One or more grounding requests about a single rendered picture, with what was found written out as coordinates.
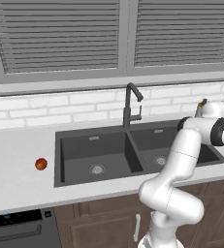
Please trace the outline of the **brown cupboard door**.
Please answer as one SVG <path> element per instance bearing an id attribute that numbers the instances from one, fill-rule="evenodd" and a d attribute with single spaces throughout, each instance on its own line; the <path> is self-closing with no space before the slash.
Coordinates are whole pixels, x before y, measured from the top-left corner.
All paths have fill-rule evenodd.
<path id="1" fill-rule="evenodd" d="M 62 248 L 137 248 L 147 232 L 150 209 L 137 194 L 54 208 Z M 136 214 L 141 214 L 138 242 Z"/>
<path id="2" fill-rule="evenodd" d="M 177 229 L 176 237 L 185 248 L 224 248 L 224 180 L 180 187 L 199 198 L 205 207 L 196 225 Z"/>

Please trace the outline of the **red round fruit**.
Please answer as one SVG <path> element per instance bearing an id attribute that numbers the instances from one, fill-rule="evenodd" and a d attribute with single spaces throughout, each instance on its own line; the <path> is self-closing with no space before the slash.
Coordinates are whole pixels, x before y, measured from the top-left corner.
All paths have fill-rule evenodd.
<path id="1" fill-rule="evenodd" d="M 45 158 L 39 158 L 35 162 L 35 167 L 38 171 L 43 171 L 48 165 L 48 161 Z"/>

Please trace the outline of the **grey window with blinds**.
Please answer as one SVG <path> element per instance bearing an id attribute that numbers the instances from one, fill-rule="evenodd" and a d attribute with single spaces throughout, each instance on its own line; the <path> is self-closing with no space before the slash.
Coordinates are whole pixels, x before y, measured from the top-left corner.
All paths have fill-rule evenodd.
<path id="1" fill-rule="evenodd" d="M 0 0 L 0 97 L 224 80 L 224 0 Z"/>

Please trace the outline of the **dark grey double sink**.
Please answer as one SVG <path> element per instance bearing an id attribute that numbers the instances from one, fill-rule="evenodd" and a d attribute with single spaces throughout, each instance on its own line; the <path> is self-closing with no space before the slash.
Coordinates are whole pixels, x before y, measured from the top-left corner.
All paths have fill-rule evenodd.
<path id="1" fill-rule="evenodd" d="M 55 134 L 54 185 L 63 187 L 160 172 L 177 134 L 175 120 Z"/>

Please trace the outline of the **dark grey tap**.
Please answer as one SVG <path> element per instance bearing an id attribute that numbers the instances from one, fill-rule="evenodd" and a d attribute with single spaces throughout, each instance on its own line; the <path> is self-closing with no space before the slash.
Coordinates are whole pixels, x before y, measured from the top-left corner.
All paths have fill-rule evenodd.
<path id="1" fill-rule="evenodd" d="M 130 123 L 132 121 L 138 121 L 142 119 L 141 110 L 139 110 L 139 113 L 136 115 L 131 114 L 131 106 L 130 106 L 131 93 L 134 93 L 139 103 L 144 99 L 143 94 L 139 91 L 136 85 L 132 82 L 129 82 L 126 86 L 125 107 L 123 109 L 123 128 L 124 129 L 129 129 Z"/>

